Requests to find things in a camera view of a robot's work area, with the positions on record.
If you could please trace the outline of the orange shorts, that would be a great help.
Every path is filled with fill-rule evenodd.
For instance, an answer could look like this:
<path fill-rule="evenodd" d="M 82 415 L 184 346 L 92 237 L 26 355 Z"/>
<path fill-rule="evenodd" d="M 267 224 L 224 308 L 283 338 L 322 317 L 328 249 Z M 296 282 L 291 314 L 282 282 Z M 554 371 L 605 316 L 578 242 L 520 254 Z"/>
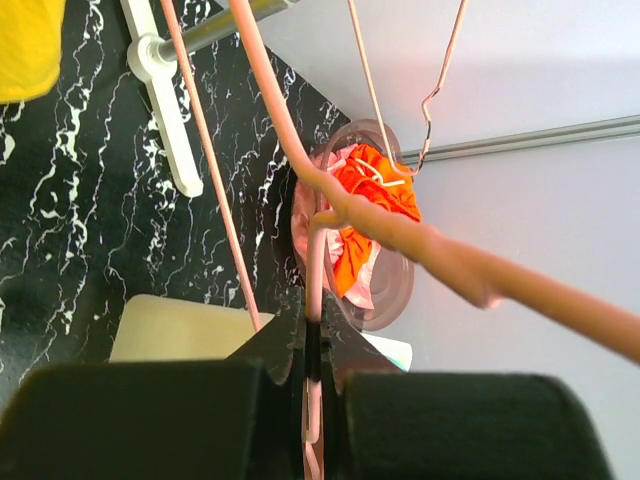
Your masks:
<path fill-rule="evenodd" d="M 330 157 L 329 171 L 348 193 L 361 195 L 388 212 L 422 220 L 408 169 L 393 167 L 375 147 L 360 143 L 342 148 Z M 337 294 L 371 308 L 370 281 L 380 246 L 352 227 L 329 238 Z"/>

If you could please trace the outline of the pink shorts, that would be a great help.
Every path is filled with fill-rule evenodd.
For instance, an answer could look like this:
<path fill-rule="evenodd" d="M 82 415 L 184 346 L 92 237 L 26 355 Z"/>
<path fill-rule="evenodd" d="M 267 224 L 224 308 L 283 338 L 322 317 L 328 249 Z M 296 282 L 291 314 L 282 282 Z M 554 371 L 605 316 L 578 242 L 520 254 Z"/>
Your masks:
<path fill-rule="evenodd" d="M 306 183 L 298 180 L 294 189 L 291 214 L 291 234 L 295 253 L 307 265 L 309 226 L 316 214 L 316 192 Z M 359 235 L 353 228 L 328 230 L 326 246 L 329 266 L 325 268 L 323 287 L 330 289 L 329 275 L 332 275 L 336 295 L 349 300 L 354 306 L 373 310 L 371 293 L 373 269 L 381 251 L 377 242 Z"/>

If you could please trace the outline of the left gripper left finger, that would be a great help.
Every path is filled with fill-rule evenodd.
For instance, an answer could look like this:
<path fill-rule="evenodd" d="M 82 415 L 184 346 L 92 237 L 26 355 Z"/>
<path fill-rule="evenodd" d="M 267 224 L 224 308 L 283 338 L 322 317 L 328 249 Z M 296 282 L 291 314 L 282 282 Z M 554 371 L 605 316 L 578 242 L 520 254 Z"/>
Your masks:
<path fill-rule="evenodd" d="M 300 479 L 305 314 L 291 290 L 225 359 L 50 366 L 1 419 L 5 479 Z"/>

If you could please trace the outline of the yellow shorts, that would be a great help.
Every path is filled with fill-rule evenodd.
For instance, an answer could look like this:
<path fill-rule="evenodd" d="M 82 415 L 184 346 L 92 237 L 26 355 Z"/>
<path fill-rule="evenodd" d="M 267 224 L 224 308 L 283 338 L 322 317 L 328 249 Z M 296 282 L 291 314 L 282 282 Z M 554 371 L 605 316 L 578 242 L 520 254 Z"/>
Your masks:
<path fill-rule="evenodd" d="M 46 95 L 60 75 L 64 0 L 2 0 L 1 102 Z"/>

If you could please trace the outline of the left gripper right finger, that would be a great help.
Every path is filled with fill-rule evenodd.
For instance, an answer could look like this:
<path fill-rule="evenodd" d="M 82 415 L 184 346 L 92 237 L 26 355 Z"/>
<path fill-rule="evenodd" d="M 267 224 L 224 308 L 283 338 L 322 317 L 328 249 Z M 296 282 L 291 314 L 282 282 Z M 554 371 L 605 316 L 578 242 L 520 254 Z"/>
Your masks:
<path fill-rule="evenodd" d="M 404 372 L 322 305 L 329 479 L 610 479 L 583 403 L 531 373 Z"/>

